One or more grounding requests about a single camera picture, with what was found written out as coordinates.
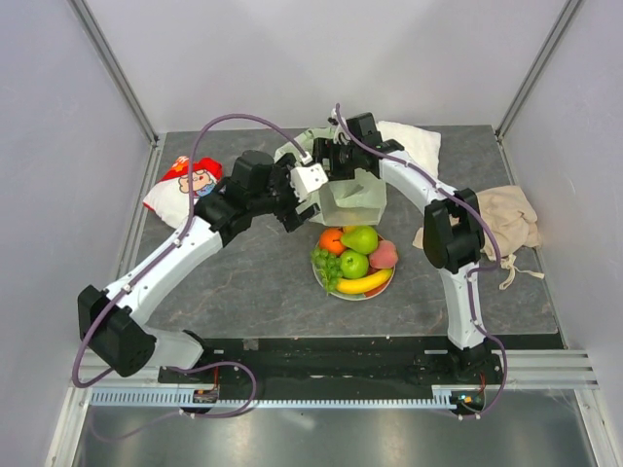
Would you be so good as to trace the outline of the pale green plastic bag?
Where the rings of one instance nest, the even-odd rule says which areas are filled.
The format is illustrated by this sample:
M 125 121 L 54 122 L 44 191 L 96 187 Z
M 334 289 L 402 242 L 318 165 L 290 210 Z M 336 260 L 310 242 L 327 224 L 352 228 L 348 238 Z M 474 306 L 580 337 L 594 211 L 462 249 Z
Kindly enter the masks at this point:
M 376 226 L 385 212 L 386 183 L 357 169 L 353 179 L 330 181 L 313 192 L 297 212 L 312 204 L 319 207 L 319 213 L 310 218 L 311 222 L 327 227 Z

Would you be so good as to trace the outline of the orange fake fruit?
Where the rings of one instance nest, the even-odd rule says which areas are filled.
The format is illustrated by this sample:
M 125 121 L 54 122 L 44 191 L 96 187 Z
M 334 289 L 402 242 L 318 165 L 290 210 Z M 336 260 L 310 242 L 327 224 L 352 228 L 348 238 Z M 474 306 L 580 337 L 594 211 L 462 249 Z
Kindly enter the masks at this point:
M 319 248 L 326 250 L 337 257 L 341 256 L 347 250 L 341 242 L 343 234 L 343 230 L 339 228 L 329 228 L 324 230 L 319 237 Z

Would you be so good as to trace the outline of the green fake grapes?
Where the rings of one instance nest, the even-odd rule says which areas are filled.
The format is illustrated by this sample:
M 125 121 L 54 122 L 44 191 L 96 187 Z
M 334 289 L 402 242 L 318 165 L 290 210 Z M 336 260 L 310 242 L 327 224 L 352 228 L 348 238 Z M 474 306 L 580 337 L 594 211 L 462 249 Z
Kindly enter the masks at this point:
M 324 290 L 327 293 L 336 291 L 343 277 L 339 258 L 326 249 L 315 247 L 311 252 L 311 263 Z

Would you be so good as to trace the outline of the green fake pear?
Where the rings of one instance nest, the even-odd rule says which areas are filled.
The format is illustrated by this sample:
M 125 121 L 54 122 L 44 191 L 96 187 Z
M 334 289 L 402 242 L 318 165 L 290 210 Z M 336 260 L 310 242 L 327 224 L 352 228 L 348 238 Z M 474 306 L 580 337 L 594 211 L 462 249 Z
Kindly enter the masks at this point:
M 371 226 L 346 227 L 340 241 L 346 248 L 363 255 L 373 253 L 379 246 L 378 233 Z

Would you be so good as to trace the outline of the green fake apple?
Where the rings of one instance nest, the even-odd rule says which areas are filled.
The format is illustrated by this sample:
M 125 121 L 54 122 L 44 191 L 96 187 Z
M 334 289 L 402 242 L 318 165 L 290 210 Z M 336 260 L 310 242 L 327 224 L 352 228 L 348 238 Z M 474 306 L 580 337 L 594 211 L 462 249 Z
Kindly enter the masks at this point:
M 340 269 L 346 279 L 359 279 L 368 273 L 368 257 L 352 249 L 340 256 Z

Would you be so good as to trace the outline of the yellow fake banana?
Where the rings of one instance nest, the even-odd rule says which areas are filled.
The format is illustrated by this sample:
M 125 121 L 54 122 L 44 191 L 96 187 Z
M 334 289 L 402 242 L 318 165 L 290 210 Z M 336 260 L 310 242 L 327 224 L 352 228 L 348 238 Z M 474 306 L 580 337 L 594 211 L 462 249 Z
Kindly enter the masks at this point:
M 337 283 L 336 290 L 347 295 L 365 294 L 388 282 L 393 273 L 394 269 L 379 269 L 357 279 L 341 278 Z

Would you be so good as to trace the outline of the pink fake peach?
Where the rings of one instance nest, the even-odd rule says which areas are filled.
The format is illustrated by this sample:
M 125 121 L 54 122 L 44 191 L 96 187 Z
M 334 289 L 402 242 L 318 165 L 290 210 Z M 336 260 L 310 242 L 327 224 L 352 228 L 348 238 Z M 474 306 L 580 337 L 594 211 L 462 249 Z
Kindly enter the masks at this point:
M 381 240 L 378 248 L 369 255 L 369 266 L 373 269 L 393 269 L 398 263 L 398 252 L 395 244 L 389 240 Z

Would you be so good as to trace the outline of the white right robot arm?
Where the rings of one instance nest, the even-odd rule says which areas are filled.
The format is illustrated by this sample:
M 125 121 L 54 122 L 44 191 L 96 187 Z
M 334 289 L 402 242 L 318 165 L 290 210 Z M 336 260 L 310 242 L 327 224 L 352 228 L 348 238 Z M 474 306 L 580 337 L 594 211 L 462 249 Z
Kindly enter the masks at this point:
M 480 215 L 476 194 L 441 182 L 394 140 L 384 140 L 370 113 L 344 119 L 332 110 L 330 129 L 313 140 L 311 156 L 324 179 L 316 183 L 311 202 L 317 204 L 314 220 L 326 226 L 369 225 L 381 210 L 370 202 L 346 204 L 348 189 L 371 195 L 386 183 L 398 190 L 423 216 L 423 251 L 438 269 L 448 311 L 448 376 L 460 383 L 471 381 L 481 369 L 492 370 L 495 360 L 482 320 L 478 274 L 481 250 L 493 239 Z

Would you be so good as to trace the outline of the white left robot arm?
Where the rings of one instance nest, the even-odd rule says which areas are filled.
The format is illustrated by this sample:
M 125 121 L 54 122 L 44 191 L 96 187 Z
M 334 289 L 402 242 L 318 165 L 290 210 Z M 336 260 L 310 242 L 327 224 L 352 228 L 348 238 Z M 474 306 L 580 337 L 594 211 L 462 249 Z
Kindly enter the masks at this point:
M 319 208 L 300 206 L 327 182 L 317 162 L 287 154 L 276 161 L 246 151 L 204 197 L 194 200 L 187 220 L 142 263 L 102 290 L 90 285 L 78 296 L 79 334 L 112 372 L 129 377 L 150 363 L 179 367 L 192 382 L 206 381 L 213 359 L 188 333 L 148 328 L 160 302 L 198 265 L 250 228 L 254 218 L 273 215 L 293 232 Z

